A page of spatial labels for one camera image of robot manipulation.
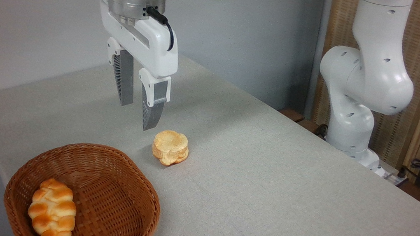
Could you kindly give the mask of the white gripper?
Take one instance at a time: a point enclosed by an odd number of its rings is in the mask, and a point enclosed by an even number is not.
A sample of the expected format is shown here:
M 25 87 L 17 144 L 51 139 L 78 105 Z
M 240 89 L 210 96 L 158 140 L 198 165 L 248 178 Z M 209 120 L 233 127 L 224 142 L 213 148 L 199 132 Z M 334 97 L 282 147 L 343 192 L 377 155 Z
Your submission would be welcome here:
M 165 103 L 170 101 L 171 77 L 178 70 L 177 39 L 170 47 L 166 26 L 153 18 L 125 20 L 114 16 L 107 0 L 100 1 L 100 12 L 107 40 L 108 63 L 113 67 L 121 106 L 134 103 L 134 58 L 144 67 L 139 70 L 142 83 L 142 129 L 155 128 Z

